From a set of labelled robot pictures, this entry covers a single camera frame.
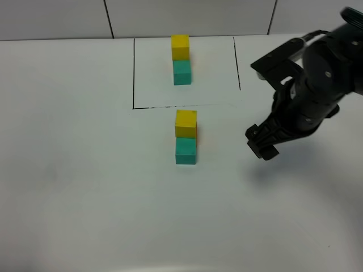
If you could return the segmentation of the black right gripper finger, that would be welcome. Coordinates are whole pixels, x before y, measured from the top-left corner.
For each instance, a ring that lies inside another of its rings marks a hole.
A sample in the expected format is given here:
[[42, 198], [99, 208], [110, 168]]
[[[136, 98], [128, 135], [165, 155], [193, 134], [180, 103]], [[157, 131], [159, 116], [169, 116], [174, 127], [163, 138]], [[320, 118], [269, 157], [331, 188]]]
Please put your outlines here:
[[247, 144], [259, 159], [263, 158], [263, 147], [261, 147], [259, 144], [255, 143], [254, 141], [248, 141]]
[[266, 161], [273, 159], [278, 154], [279, 151], [274, 146], [268, 146], [262, 149], [262, 158]]

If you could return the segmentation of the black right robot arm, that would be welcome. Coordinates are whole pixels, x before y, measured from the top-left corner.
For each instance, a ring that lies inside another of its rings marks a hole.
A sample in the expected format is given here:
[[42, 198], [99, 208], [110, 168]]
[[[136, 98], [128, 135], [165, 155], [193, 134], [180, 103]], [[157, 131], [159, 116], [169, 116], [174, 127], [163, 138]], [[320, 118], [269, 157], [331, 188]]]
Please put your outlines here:
[[277, 144], [308, 137], [340, 110], [347, 94], [362, 94], [362, 13], [345, 7], [345, 24], [293, 38], [251, 64], [275, 90], [272, 110], [246, 130], [258, 158], [278, 155]]

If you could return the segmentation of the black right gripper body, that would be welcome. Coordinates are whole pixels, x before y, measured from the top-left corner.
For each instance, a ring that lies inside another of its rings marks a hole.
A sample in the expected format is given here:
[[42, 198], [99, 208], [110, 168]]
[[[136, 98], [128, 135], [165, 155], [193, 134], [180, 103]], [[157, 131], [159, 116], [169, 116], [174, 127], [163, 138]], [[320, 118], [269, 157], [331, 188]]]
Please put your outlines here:
[[307, 82], [288, 82], [275, 91], [267, 119], [247, 129], [247, 144], [252, 150], [275, 150], [277, 144], [308, 137], [339, 112], [339, 100]]

